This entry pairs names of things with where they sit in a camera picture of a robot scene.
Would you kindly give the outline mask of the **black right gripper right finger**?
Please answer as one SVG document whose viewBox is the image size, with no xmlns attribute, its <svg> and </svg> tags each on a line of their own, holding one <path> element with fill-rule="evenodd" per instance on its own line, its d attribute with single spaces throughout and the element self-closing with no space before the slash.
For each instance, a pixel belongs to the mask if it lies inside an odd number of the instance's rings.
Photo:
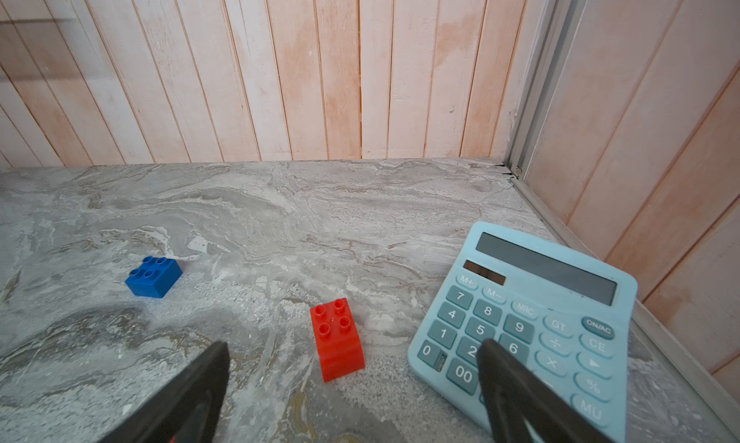
<svg viewBox="0 0 740 443">
<path fill-rule="evenodd" d="M 608 442 L 501 344 L 486 340 L 476 360 L 495 442 Z"/>
</svg>

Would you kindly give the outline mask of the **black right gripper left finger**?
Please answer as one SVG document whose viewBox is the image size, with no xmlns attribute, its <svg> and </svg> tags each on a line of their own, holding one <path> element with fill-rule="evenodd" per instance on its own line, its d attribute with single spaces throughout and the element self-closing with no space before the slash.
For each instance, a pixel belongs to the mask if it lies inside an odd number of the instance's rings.
<svg viewBox="0 0 740 443">
<path fill-rule="evenodd" d="M 211 344 L 103 442 L 211 442 L 229 384 L 229 347 Z"/>
</svg>

